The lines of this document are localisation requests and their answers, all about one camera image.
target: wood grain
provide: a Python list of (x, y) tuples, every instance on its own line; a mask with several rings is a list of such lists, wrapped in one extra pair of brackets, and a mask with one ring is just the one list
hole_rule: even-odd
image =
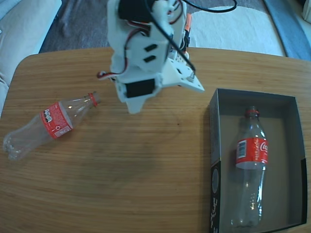
[[(167, 88), (129, 115), (113, 83), (95, 76), (109, 70), (111, 55), (109, 48), (60, 51), (18, 66), (0, 141), (55, 101), (97, 90), (102, 103), (75, 131), (20, 162), (1, 152), (0, 233), (206, 233), (207, 107), (217, 87), (297, 96), (311, 180), (311, 63), (190, 49), (206, 92)], [(287, 232), (310, 230), (308, 223)]]

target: robotic arm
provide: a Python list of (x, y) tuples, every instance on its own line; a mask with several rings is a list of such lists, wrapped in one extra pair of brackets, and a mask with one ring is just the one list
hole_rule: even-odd
[(108, 41), (114, 50), (111, 72), (100, 72), (99, 80), (114, 82), (121, 102), (131, 114), (139, 113), (145, 101), (162, 88), (183, 86), (204, 92), (204, 88), (153, 23), (152, 16), (182, 49), (185, 47), (187, 5), (181, 0), (109, 0)]

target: gray sofa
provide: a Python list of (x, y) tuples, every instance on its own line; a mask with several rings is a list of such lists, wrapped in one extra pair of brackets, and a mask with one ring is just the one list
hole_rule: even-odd
[(61, 0), (0, 0), (0, 116), (18, 64), (37, 54)]

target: empty plastic bottle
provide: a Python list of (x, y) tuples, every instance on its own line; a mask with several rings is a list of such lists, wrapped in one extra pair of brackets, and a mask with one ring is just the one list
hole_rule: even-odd
[(19, 160), (38, 146), (71, 131), (99, 102), (96, 92), (79, 99), (59, 101), (36, 115), (27, 125), (8, 133), (3, 140), (3, 150), (9, 154), (10, 160)]
[(231, 218), (233, 232), (248, 232), (262, 218), (262, 190), (268, 164), (268, 141), (255, 106), (246, 109), (246, 128), (238, 141), (236, 169), (241, 180), (236, 209)]

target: black box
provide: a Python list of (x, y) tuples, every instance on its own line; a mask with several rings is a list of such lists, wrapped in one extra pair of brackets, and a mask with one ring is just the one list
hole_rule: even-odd
[(237, 198), (234, 190), (239, 188), (232, 179), (236, 171), (234, 148), (239, 122), (251, 105), (260, 110), (259, 119), (269, 141), (269, 162), (263, 185), (262, 219), (247, 232), (275, 232), (307, 221), (307, 168), (296, 98), (217, 89), (210, 101), (210, 233), (233, 232), (232, 203)]

